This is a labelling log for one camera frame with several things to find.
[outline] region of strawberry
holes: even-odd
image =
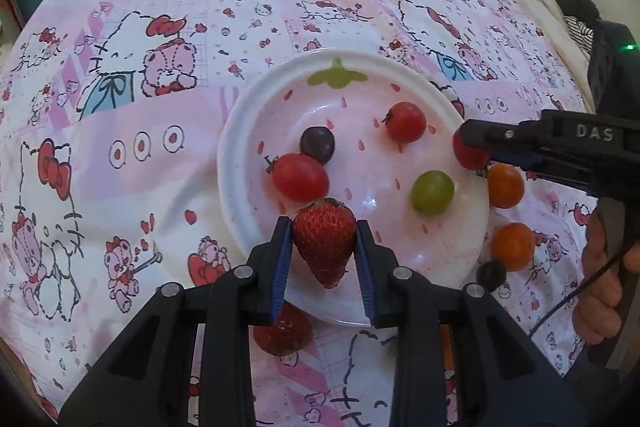
[[[293,243],[316,280],[335,288],[356,241],[356,218],[340,201],[324,198],[301,208],[293,220]]]
[[[304,349],[313,336],[309,319],[287,301],[282,303],[282,311],[273,326],[254,327],[255,343],[276,357],[285,357]]]

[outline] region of metal bolt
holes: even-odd
[[[484,288],[479,284],[470,284],[466,287],[466,293],[474,299],[479,299],[484,295]]]
[[[406,266],[398,266],[398,268],[394,269],[393,273],[396,279],[402,280],[410,279],[414,274],[411,269],[407,268]]]
[[[238,279],[247,279],[247,277],[251,277],[253,274],[254,269],[246,264],[241,264],[234,270],[234,275],[238,277]]]
[[[162,285],[160,288],[160,293],[165,297],[173,297],[178,295],[180,291],[180,285],[176,282],[168,282],[167,284]]]

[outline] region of finger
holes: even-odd
[[[576,308],[585,322],[596,333],[610,338],[615,337],[620,331],[622,321],[615,309],[605,306],[593,295],[589,293],[583,295]]]
[[[626,253],[623,264],[629,272],[640,273],[640,243],[636,243],[631,250]]]
[[[615,308],[622,299],[622,285],[618,276],[612,270],[607,270],[583,294],[591,294],[609,308]]]
[[[595,346],[596,344],[599,344],[604,340],[604,335],[601,335],[598,332],[593,331],[593,329],[591,329],[590,325],[588,325],[587,321],[584,320],[584,317],[582,316],[578,308],[574,310],[573,320],[574,320],[575,332],[587,344],[591,344],[591,346]]]
[[[582,269],[585,277],[590,277],[607,263],[609,258],[605,248],[604,235],[592,237],[590,241],[587,240],[587,244],[582,250]]]
[[[589,222],[587,223],[587,243],[591,244],[595,250],[604,250],[607,244],[607,235],[604,231],[604,225],[598,217],[598,210],[593,211]]]

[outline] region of cable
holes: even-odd
[[[591,277],[589,277],[588,279],[585,279],[584,281],[582,281],[582,284],[580,284],[580,286],[578,286],[574,291],[569,293],[569,295],[567,295],[564,299],[562,299],[560,302],[558,302],[558,304],[556,304],[553,308],[551,308],[551,310],[544,317],[542,317],[536,323],[536,325],[533,326],[533,328],[531,328],[531,331],[529,331],[529,338],[533,337],[533,335],[536,334],[536,332],[540,329],[540,326],[542,326],[542,324],[547,322],[549,320],[549,318],[551,317],[551,315],[556,313],[560,308],[562,308],[562,306],[567,304],[567,302],[571,301],[572,299],[574,299],[575,297],[580,295],[589,286],[591,286],[594,282],[596,282],[596,280],[598,280],[600,278],[600,276],[604,272],[606,272],[609,268],[611,268],[615,263],[620,261],[625,256],[626,252],[629,249],[630,249],[630,247],[626,247],[626,246],[623,247],[617,254],[615,254],[611,259],[609,259],[607,261],[607,264],[605,264],[602,268],[600,268]]]

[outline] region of bed sheet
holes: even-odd
[[[47,411],[161,283],[210,283],[241,262],[216,150],[258,75],[320,47],[357,49],[423,74],[465,118],[585,110],[552,42],[520,0],[45,0],[0,76],[0,335]],[[536,231],[532,263],[495,293],[529,330],[581,279],[594,201],[526,185],[519,206],[492,211],[487,237],[506,221]],[[573,304],[536,336],[560,373],[582,347]],[[282,359],[252,344],[260,423],[386,425],[394,331],[314,331]],[[193,423],[198,371],[196,356]]]

